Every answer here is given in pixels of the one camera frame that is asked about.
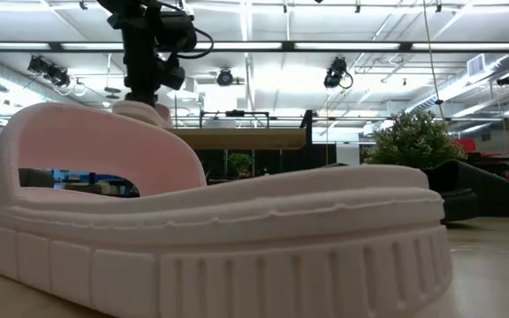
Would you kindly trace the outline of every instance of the green plant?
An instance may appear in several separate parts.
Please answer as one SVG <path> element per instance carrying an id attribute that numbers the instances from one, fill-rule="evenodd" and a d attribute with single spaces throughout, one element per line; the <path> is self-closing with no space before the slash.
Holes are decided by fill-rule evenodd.
<path id="1" fill-rule="evenodd" d="M 447 133 L 445 123 L 434 118 L 431 111 L 402 110 L 394 116 L 392 127 L 373 132 L 376 146 L 367 151 L 365 163 L 430 168 L 464 159 L 465 152 Z"/>
<path id="2" fill-rule="evenodd" d="M 229 162 L 237 171 L 242 171 L 248 170 L 251 164 L 253 164 L 253 158 L 245 154 L 232 154 L 229 156 Z"/>

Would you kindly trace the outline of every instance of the camera mount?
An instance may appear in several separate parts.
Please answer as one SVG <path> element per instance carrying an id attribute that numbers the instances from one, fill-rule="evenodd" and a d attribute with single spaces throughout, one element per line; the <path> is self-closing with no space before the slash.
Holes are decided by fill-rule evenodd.
<path id="1" fill-rule="evenodd" d="M 125 86 L 131 93 L 125 98 L 144 102 L 152 107 L 156 103 L 156 90 L 161 85 L 180 89 L 186 72 L 179 58 L 195 59 L 208 55 L 213 39 L 194 27 L 194 16 L 180 8 L 156 0 L 97 0 L 112 15 L 109 24 L 121 30 L 123 36 L 123 63 L 126 65 Z M 162 6 L 174 11 L 161 11 Z M 181 56 L 197 44 L 196 31 L 206 35 L 211 48 L 195 56 Z M 157 52 L 170 52 L 166 61 Z"/>

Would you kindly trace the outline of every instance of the white foam slide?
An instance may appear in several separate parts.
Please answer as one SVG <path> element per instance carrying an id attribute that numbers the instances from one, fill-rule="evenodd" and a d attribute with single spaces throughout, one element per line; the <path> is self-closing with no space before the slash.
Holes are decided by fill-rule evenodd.
<path id="1" fill-rule="evenodd" d="M 133 181 L 119 199 L 20 188 L 18 168 Z M 0 136 L 0 274 L 118 317 L 411 314 L 452 280 L 443 203 L 418 170 L 307 170 L 205 186 L 164 129 L 74 105 Z"/>

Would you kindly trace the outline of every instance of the ceiling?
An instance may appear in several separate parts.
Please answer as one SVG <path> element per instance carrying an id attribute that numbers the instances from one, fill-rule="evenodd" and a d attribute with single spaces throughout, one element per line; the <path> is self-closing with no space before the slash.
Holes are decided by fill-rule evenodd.
<path id="1" fill-rule="evenodd" d="M 83 11 L 75 0 L 0 0 L 0 42 L 120 42 L 120 32 L 106 22 L 109 13 L 94 1 L 85 1 Z M 355 2 L 324 0 L 188 0 L 194 10 L 194 25 L 220 41 L 378 41 L 422 42 L 427 40 L 422 1 L 362 0 L 361 12 Z M 509 42 L 509 0 L 428 1 L 427 20 L 434 42 Z M 104 108 L 103 89 L 123 85 L 122 54 L 112 54 L 108 70 L 106 53 L 43 53 L 49 61 L 68 68 L 69 74 L 84 84 L 60 89 L 75 102 Z M 13 74 L 34 79 L 27 71 L 32 54 L 0 52 L 0 65 Z M 346 58 L 354 77 L 346 92 L 323 87 L 325 70 L 334 57 Z M 467 70 L 474 53 L 437 53 L 433 55 L 438 85 Z M 182 60 L 186 74 L 195 78 L 198 92 L 205 92 L 209 110 L 269 111 L 277 116 L 298 117 L 304 110 L 319 110 L 321 116 L 386 117 L 409 108 L 418 96 L 434 91 L 429 54 L 394 53 L 212 53 L 198 60 Z M 252 104 L 245 86 L 221 90 L 209 83 L 221 68 L 230 68 L 236 77 L 250 76 Z M 44 79 L 35 82 L 47 86 Z M 468 108 L 509 92 L 509 87 L 494 87 L 482 80 L 462 94 L 445 98 L 453 112 Z M 158 92 L 163 103 L 174 107 L 170 89 Z M 232 95 L 230 101 L 217 99 Z M 198 102 L 185 93 L 179 96 L 179 116 L 197 115 Z M 509 107 L 509 101 L 500 107 Z M 469 116 L 492 117 L 495 105 Z M 366 122 L 339 122 L 335 128 L 363 126 Z M 323 127 L 330 123 L 318 123 Z"/>

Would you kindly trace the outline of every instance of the desk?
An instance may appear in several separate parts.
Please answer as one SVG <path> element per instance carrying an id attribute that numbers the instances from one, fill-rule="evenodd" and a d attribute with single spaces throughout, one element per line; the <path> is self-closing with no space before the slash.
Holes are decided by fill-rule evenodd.
<path id="1" fill-rule="evenodd" d="M 415 318 L 509 317 L 509 218 L 477 218 L 449 230 L 455 278 Z M 107 317 L 0 277 L 0 318 Z"/>

